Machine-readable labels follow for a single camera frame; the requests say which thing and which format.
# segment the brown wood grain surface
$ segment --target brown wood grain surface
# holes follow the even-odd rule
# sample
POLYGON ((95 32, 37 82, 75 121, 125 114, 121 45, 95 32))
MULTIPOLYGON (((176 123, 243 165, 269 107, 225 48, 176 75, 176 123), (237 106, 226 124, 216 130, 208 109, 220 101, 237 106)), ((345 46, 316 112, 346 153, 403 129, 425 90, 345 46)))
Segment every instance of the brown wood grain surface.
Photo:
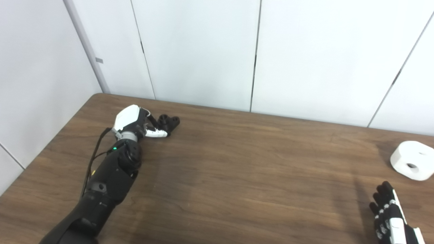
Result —
POLYGON ((434 243, 434 178, 410 180, 388 162, 400 142, 432 137, 106 94, 0 197, 0 243, 38 243, 72 210, 99 134, 130 104, 181 124, 141 141, 143 166, 100 244, 377 243, 368 204, 384 180, 434 243))

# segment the prosthetic hand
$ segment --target prosthetic hand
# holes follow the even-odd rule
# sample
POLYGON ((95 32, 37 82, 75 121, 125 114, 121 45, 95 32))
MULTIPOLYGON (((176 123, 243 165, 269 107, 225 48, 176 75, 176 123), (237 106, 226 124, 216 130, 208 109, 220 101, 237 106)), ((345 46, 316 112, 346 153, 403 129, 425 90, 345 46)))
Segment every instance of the prosthetic hand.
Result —
POLYGON ((374 199, 376 203, 371 202, 369 207, 375 215, 379 244, 425 244, 421 230, 407 224, 398 196, 389 182, 377 187, 374 199))
POLYGON ((97 244, 97 235, 116 205, 124 201, 141 167, 139 140, 167 137, 179 125, 178 117, 161 115, 157 120, 147 109, 131 105, 117 116, 98 140, 89 162, 82 194, 76 207, 39 244, 97 244), (113 131, 117 141, 106 152, 100 166, 91 174, 93 160, 106 133, 113 131))

